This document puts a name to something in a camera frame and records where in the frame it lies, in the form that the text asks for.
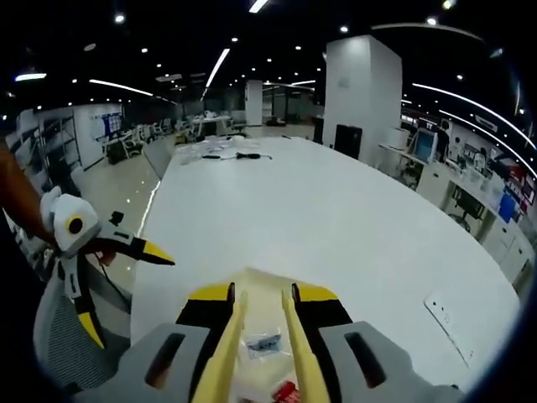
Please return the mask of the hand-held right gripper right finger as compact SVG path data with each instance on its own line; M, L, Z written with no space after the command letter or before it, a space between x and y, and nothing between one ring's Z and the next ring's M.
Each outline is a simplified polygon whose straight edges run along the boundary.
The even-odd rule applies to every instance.
M304 402L461 402L455 385L418 375L409 354L339 298L308 283L291 286L291 347Z

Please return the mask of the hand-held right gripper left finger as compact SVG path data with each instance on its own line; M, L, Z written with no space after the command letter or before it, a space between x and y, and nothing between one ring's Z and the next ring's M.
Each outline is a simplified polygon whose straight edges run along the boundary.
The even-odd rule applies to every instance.
M235 353L235 284L202 287L176 322L146 334L121 357L114 376L73 401L227 402Z

